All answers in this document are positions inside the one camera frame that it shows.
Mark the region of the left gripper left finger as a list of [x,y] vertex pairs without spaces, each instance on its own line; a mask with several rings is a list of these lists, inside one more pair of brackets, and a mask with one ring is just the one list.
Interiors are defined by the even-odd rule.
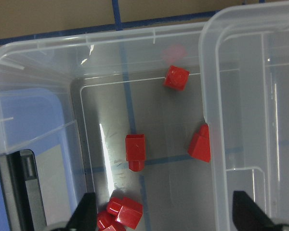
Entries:
[[66,231],[94,231],[97,227],[96,195],[87,192],[68,221]]

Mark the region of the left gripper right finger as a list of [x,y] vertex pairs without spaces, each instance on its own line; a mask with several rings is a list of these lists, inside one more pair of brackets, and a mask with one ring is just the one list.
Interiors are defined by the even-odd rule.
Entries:
[[233,192],[232,220],[238,231],[281,231],[245,191]]

